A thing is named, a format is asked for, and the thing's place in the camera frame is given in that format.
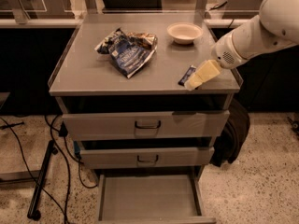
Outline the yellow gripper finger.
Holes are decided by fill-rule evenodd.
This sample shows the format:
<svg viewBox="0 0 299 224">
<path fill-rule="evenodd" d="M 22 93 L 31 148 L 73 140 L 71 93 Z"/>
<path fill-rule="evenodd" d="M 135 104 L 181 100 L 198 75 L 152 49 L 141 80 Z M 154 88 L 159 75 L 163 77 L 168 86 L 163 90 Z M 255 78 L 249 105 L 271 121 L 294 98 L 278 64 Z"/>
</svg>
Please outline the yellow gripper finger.
<svg viewBox="0 0 299 224">
<path fill-rule="evenodd" d="M 189 90 L 195 90 L 210 79 L 221 73 L 221 66 L 216 60 L 206 60 L 202 62 L 195 71 L 188 77 L 184 87 Z"/>
</svg>

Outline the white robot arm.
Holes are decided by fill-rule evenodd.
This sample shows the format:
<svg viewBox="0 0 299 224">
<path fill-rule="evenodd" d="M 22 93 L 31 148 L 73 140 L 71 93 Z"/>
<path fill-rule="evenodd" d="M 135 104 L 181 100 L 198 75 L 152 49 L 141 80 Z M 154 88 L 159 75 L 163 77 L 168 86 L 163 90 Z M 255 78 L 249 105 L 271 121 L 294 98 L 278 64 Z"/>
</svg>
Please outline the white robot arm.
<svg viewBox="0 0 299 224">
<path fill-rule="evenodd" d="M 191 67 L 182 85 L 192 91 L 252 58 L 299 44 L 299 0 L 263 0 L 259 14 L 222 36 L 211 48 L 211 58 Z"/>
</svg>

